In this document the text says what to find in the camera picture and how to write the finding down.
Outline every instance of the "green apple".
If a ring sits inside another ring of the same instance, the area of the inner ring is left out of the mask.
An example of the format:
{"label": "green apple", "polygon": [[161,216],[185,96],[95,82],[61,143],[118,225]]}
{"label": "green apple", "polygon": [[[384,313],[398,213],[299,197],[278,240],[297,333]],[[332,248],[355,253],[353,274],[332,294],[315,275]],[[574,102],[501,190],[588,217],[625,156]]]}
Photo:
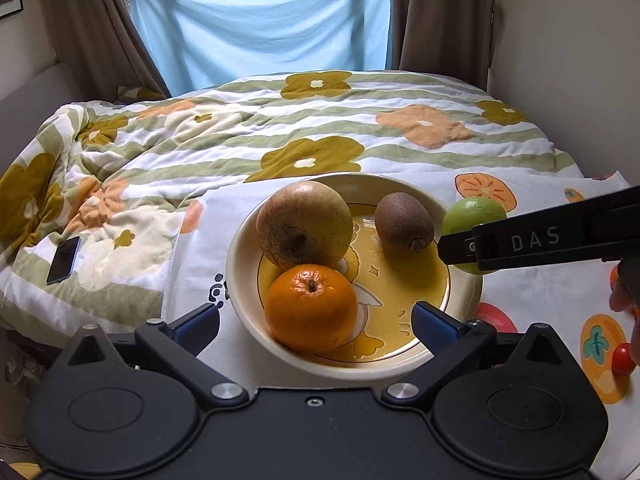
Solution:
{"label": "green apple", "polygon": [[[442,234],[450,235],[468,231],[472,227],[507,218],[500,204],[483,196],[470,196],[452,205],[442,220]],[[457,268],[469,274],[490,274],[494,270],[480,270],[478,264],[457,264]]]}

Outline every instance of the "human hand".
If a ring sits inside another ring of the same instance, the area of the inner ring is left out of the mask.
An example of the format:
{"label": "human hand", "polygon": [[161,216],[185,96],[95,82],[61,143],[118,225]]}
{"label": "human hand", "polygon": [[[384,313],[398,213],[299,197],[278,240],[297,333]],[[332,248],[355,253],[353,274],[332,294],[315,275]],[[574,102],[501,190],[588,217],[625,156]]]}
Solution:
{"label": "human hand", "polygon": [[637,317],[636,310],[638,307],[634,303],[631,294],[626,290],[626,286],[617,279],[613,285],[613,291],[609,297],[609,307],[614,312],[622,312],[623,310],[629,310],[636,318],[633,332],[631,333],[631,346],[630,355],[633,361],[640,365],[640,317]]}

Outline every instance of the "floor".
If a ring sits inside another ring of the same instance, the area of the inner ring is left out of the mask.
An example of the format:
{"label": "floor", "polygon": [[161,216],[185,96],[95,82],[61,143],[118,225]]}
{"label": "floor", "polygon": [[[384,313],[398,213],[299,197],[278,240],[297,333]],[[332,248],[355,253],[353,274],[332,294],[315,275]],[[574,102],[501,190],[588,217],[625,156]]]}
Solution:
{"label": "floor", "polygon": [[33,460],[22,439],[22,416],[26,407],[24,391],[4,380],[4,365],[16,351],[4,329],[0,328],[0,459],[7,463]]}

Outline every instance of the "kiwi fruit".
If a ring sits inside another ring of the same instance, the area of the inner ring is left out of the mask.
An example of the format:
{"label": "kiwi fruit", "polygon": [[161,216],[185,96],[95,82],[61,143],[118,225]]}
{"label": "kiwi fruit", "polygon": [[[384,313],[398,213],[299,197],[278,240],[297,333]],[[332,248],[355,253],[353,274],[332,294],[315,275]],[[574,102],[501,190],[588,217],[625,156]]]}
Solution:
{"label": "kiwi fruit", "polygon": [[382,248],[395,254],[415,254],[433,241],[433,219],[417,198],[390,193],[376,207],[374,218]]}

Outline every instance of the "floral comforter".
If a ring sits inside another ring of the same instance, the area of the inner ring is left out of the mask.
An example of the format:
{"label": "floral comforter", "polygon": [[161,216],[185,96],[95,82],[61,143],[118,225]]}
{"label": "floral comforter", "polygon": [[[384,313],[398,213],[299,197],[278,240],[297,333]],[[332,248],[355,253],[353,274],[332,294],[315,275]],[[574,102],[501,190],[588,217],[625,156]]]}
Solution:
{"label": "floral comforter", "polygon": [[[582,176],[522,112],[436,75],[256,76],[160,102],[67,105],[0,180],[0,317],[57,345],[84,323],[121,332],[157,317],[176,240],[209,189],[463,168]],[[74,236],[71,276],[47,285]]]}

